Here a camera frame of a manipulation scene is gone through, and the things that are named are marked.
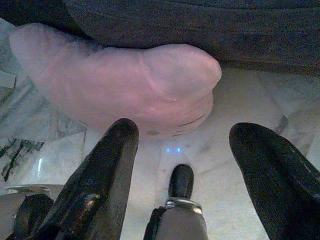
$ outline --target marble tile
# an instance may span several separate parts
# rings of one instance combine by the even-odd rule
[[[85,132],[46,142],[11,178],[11,185],[66,183],[83,159]]]
[[[285,137],[306,155],[320,123],[320,78],[270,72],[258,72],[258,77],[298,133]]]
[[[50,117],[50,103],[26,78],[0,106],[0,137],[45,142]]]
[[[320,124],[314,131],[306,158],[320,171]]]
[[[279,130],[284,116],[256,71],[222,72],[210,116],[195,131],[162,142],[155,207],[168,196],[173,168],[186,163],[194,171],[192,199],[203,206],[209,239],[268,239],[230,150],[229,131],[238,122]]]
[[[102,138],[103,134],[88,128],[85,132],[83,159],[91,152],[94,146]]]
[[[48,142],[81,133],[85,130],[86,128],[82,124],[72,120],[63,112],[51,105],[51,117],[47,138]]]

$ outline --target skin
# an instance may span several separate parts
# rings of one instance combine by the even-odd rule
[[[213,57],[186,44],[104,48],[40,23],[16,28],[9,40],[39,91],[70,118],[101,133],[128,118],[141,140],[197,128],[222,74]]]

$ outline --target black object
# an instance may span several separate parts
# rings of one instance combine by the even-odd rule
[[[190,199],[194,186],[194,172],[189,165],[177,165],[171,174],[168,196],[169,198],[184,198]],[[146,226],[143,240],[155,240],[157,231],[162,218],[166,212],[166,208],[160,206],[152,211],[149,223]]]
[[[145,228],[143,240],[156,240],[159,223],[166,210],[163,206],[153,209],[149,223]]]
[[[125,217],[139,131],[116,121],[66,182],[31,240],[118,240]]]
[[[320,172],[285,138],[253,123],[230,131],[234,158],[271,240],[320,239]]]
[[[194,187],[194,172],[186,164],[177,165],[170,178],[168,195],[169,198],[190,199]]]
[[[7,238],[24,240],[35,234],[54,201],[44,194],[34,194],[25,197],[16,213],[13,234]]]
[[[14,25],[40,22],[104,46],[189,44],[224,67],[320,74],[314,0],[0,0]]]

